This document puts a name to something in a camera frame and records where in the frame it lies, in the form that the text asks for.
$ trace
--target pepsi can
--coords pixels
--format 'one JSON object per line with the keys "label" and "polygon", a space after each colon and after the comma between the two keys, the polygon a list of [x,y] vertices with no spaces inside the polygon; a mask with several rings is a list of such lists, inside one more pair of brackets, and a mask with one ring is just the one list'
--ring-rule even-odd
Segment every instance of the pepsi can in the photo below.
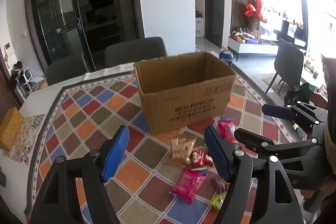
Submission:
{"label": "pepsi can", "polygon": [[228,50],[221,50],[219,54],[219,59],[222,60],[229,67],[232,66],[233,54]]}

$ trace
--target yellow box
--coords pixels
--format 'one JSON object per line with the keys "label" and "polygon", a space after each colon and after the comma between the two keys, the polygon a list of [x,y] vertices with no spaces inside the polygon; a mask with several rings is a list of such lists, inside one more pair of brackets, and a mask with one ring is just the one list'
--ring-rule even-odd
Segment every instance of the yellow box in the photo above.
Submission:
{"label": "yellow box", "polygon": [[10,151],[13,146],[14,139],[23,121],[21,113],[13,107],[7,110],[5,117],[0,124],[0,147]]}

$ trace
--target gray chair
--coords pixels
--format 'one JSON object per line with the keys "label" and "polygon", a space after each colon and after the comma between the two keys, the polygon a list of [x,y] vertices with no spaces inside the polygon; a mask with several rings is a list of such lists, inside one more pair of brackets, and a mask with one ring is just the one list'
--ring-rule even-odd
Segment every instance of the gray chair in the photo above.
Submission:
{"label": "gray chair", "polygon": [[89,69],[83,54],[79,53],[55,61],[47,67],[46,72],[48,85],[54,85],[81,76],[89,72]]}
{"label": "gray chair", "polygon": [[105,49],[105,67],[167,56],[161,37],[148,37],[108,46]]}
{"label": "gray chair", "polygon": [[282,38],[279,39],[278,46],[279,49],[277,57],[274,61],[274,68],[276,73],[271,83],[269,84],[266,93],[271,88],[278,75],[281,77],[280,82],[283,81],[280,90],[282,89],[284,82],[286,82],[292,88],[297,88],[300,86],[303,68],[303,52]]}

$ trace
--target silver bolt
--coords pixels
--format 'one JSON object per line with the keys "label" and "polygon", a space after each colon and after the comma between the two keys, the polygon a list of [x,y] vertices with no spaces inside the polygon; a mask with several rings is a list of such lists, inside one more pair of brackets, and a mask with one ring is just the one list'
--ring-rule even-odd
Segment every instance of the silver bolt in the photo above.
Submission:
{"label": "silver bolt", "polygon": [[90,156],[95,157],[98,154],[99,154],[99,150],[97,150],[97,149],[93,149],[93,150],[90,151]]}
{"label": "silver bolt", "polygon": [[61,163],[61,162],[63,162],[64,161],[64,156],[58,156],[57,158],[56,158],[56,162],[58,162],[58,163]]}
{"label": "silver bolt", "polygon": [[242,150],[236,150],[235,154],[239,157],[244,156],[244,152]]}
{"label": "silver bolt", "polygon": [[278,161],[278,158],[276,156],[270,156],[269,159],[272,162],[277,162]]}

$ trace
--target candy wrapper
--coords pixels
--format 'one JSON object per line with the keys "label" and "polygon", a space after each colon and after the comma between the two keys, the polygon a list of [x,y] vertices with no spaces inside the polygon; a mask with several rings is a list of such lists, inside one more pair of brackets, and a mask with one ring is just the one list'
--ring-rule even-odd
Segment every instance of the candy wrapper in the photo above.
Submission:
{"label": "candy wrapper", "polygon": [[216,176],[211,179],[213,186],[218,194],[226,193],[230,187],[230,183],[227,183],[220,176]]}
{"label": "candy wrapper", "polygon": [[229,143],[238,143],[235,138],[235,126],[233,119],[222,119],[217,122],[219,135],[223,140],[227,140]]}
{"label": "candy wrapper", "polygon": [[169,193],[191,204],[207,175],[208,174],[200,171],[192,171],[188,168],[184,168],[182,176]]}
{"label": "candy wrapper", "polygon": [[208,165],[210,167],[213,167],[213,160],[212,158],[203,153],[201,150],[195,150],[192,152],[193,156],[193,163],[192,163],[192,170],[204,170],[206,166]]}
{"label": "candy wrapper", "polygon": [[166,163],[180,167],[191,164],[189,157],[197,138],[177,136],[169,139],[171,142],[171,155],[167,158]]}
{"label": "candy wrapper", "polygon": [[216,195],[211,200],[209,200],[209,205],[214,207],[217,211],[219,211],[222,207],[225,196],[226,193]]}

